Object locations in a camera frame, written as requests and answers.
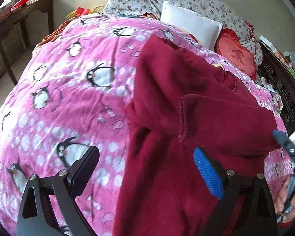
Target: white pillow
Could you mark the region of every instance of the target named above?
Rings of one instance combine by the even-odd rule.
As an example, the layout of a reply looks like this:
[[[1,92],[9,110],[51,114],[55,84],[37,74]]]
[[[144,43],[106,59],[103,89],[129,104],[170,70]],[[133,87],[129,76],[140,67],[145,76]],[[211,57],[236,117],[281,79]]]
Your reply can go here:
[[[163,2],[161,21],[186,30],[210,50],[214,50],[215,42],[222,30],[222,23],[168,1]]]

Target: carved wooden headboard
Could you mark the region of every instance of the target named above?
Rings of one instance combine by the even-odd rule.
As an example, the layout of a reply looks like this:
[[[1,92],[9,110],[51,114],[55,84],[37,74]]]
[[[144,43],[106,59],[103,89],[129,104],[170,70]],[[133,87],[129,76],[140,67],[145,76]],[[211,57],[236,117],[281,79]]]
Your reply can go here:
[[[280,116],[291,135],[295,131],[295,80],[279,60],[262,43],[260,45],[264,57],[258,74],[279,91],[284,104]]]

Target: penguin print blanket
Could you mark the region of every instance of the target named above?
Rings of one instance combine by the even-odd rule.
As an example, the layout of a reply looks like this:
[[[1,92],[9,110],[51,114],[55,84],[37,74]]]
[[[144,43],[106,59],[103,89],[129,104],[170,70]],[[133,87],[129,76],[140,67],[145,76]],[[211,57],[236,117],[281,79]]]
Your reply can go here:
[[[39,48],[0,108],[0,221],[10,234],[16,232],[28,177],[53,176],[95,145],[100,161],[76,202],[99,236],[111,236],[129,146],[124,108],[132,99],[137,58],[152,34],[230,71],[260,106],[273,111],[267,89],[171,25],[98,15],[73,20],[55,42]],[[285,131],[281,118],[274,116],[278,129]],[[265,159],[274,197],[292,167],[282,150]],[[51,200],[59,225],[65,227],[55,198]]]

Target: metal bolt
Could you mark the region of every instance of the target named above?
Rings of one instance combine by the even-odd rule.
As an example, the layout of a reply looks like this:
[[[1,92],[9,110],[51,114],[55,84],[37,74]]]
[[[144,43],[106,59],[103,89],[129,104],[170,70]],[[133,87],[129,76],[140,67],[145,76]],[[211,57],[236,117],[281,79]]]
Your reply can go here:
[[[29,177],[30,180],[34,180],[34,179],[36,179],[36,178],[37,178],[37,175],[36,175],[36,174],[33,174],[33,175],[31,175],[31,176]]]
[[[263,175],[262,173],[258,173],[258,174],[257,174],[257,177],[258,177],[259,179],[264,179],[264,175]]]
[[[234,170],[227,170],[226,174],[229,176],[233,176],[233,175],[235,175],[235,172],[234,172]]]
[[[66,170],[60,170],[59,171],[59,176],[65,176],[67,174]]]

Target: maroon garment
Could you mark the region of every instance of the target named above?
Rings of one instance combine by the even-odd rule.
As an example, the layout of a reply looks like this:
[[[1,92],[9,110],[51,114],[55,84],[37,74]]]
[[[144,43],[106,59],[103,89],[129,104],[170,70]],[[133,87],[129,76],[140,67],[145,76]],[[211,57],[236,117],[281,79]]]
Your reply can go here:
[[[126,113],[131,138],[114,236],[194,236],[217,203],[194,164],[197,146],[250,176],[277,148],[273,113],[237,77],[155,35],[139,56]]]

